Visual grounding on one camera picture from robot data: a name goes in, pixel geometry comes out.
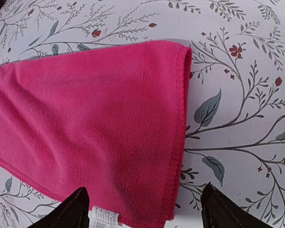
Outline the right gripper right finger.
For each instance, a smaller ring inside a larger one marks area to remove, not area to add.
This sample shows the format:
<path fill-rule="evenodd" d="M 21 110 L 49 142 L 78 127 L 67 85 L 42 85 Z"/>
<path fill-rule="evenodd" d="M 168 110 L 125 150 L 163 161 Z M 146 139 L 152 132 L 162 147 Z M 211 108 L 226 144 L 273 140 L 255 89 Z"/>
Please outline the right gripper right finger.
<path fill-rule="evenodd" d="M 211 183 L 204 187 L 200 201 L 205 228 L 271 228 L 245 212 Z"/>

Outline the pink towel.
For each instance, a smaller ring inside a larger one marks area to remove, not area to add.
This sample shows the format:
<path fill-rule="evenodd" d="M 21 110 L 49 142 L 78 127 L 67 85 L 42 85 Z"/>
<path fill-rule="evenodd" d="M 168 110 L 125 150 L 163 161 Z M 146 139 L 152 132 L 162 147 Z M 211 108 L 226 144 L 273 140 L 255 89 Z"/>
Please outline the pink towel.
<path fill-rule="evenodd" d="M 0 167 L 133 228 L 174 217 L 192 50 L 151 41 L 0 66 Z"/>

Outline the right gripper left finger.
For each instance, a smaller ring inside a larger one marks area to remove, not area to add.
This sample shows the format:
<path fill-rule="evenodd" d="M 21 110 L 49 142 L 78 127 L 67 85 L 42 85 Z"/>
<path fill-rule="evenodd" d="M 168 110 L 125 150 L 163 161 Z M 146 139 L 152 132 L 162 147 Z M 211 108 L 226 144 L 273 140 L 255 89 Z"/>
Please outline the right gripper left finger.
<path fill-rule="evenodd" d="M 80 187 L 48 215 L 30 225 L 30 228 L 88 228 L 89 196 Z"/>

